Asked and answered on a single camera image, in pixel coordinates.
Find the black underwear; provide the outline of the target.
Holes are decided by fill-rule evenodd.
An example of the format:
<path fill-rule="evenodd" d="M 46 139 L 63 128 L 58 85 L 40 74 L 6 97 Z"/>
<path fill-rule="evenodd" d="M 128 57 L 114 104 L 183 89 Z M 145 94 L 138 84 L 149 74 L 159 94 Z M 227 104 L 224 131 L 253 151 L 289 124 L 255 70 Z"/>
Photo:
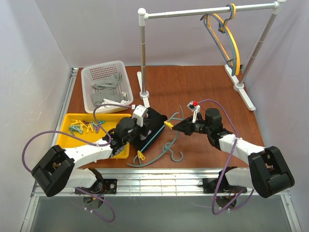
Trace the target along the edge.
<path fill-rule="evenodd" d="M 162 115 L 155 109 L 148 107 L 147 117 L 144 119 L 143 127 L 137 137 L 130 143 L 136 151 L 146 151 L 155 141 L 157 136 L 161 134 L 159 130 L 164 126 L 164 122 L 168 119 L 166 115 Z"/>

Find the teal plastic hanger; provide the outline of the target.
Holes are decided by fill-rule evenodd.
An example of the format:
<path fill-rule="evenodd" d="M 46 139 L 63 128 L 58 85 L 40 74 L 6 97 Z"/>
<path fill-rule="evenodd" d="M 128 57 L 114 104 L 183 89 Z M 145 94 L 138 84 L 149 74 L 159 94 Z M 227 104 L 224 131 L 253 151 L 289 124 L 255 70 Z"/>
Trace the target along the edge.
<path fill-rule="evenodd" d="M 179 112 L 175 112 L 167 121 L 171 121 L 171 120 L 183 120 L 184 119 L 184 113 L 183 113 L 183 108 L 180 106 L 180 110 L 181 110 L 181 117 L 180 118 L 177 118 L 175 117 Z M 164 128 L 167 127 L 165 124 L 158 130 L 158 132 L 156 132 L 154 134 L 154 136 L 150 139 L 150 141 L 148 141 L 146 143 L 146 145 L 139 151 L 141 151 L 143 153 L 143 151 L 146 150 L 147 146 L 150 145 L 150 143 L 154 142 L 155 139 L 157 139 L 159 137 L 159 134 L 161 134 L 161 132 L 164 130 Z M 153 160 L 147 162 L 147 163 L 142 163 L 141 160 L 138 159 L 138 155 L 136 154 L 136 156 L 134 157 L 133 159 L 133 163 L 128 163 L 127 165 L 129 167 L 134 167 L 134 168 L 141 168 L 141 167 L 146 167 L 146 166 L 149 166 L 151 164 L 153 164 L 154 162 L 156 162 L 157 160 L 159 160 L 164 154 L 166 154 L 167 152 L 170 153 L 170 158 L 173 162 L 181 162 L 183 160 L 183 152 L 180 151 L 180 158 L 179 159 L 175 159 L 174 157 L 174 152 L 173 150 L 171 149 L 171 147 L 173 146 L 173 144 L 176 142 L 176 140 L 178 139 L 180 133 L 178 132 L 176 134 L 176 136 L 174 137 L 174 139 L 171 141 L 171 142 L 166 142 L 164 144 L 164 146 L 162 146 L 162 152 L 156 157 L 154 158 Z"/>

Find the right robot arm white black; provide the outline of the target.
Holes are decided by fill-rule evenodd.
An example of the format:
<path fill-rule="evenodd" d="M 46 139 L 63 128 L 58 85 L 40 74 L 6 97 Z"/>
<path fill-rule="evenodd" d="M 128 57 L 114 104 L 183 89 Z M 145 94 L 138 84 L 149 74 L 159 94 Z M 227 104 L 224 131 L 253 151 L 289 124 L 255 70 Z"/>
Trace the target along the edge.
<path fill-rule="evenodd" d="M 226 168 L 224 185 L 254 189 L 261 197 L 268 198 L 295 185 L 295 179 L 280 151 L 275 146 L 262 147 L 237 138 L 223 127 L 222 117 L 216 108 L 209 108 L 205 117 L 200 113 L 190 116 L 172 129 L 185 135 L 207 135 L 209 143 L 220 151 L 248 164 L 248 168 Z"/>

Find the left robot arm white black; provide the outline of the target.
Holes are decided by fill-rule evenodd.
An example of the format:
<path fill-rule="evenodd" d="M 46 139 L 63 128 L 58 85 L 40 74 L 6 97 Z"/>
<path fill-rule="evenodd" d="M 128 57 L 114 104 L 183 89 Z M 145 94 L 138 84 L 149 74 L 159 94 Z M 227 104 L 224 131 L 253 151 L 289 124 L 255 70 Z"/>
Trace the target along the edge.
<path fill-rule="evenodd" d="M 153 129 L 154 120 L 145 118 L 139 120 L 124 117 L 112 130 L 111 136 L 104 136 L 94 145 L 83 145 L 73 148 L 61 148 L 59 145 L 51 147 L 31 174 L 44 191 L 52 197 L 65 188 L 78 188 L 89 193 L 99 193 L 103 189 L 103 177 L 95 169 L 81 167 L 115 157 L 121 153 L 127 144 L 148 136 Z"/>

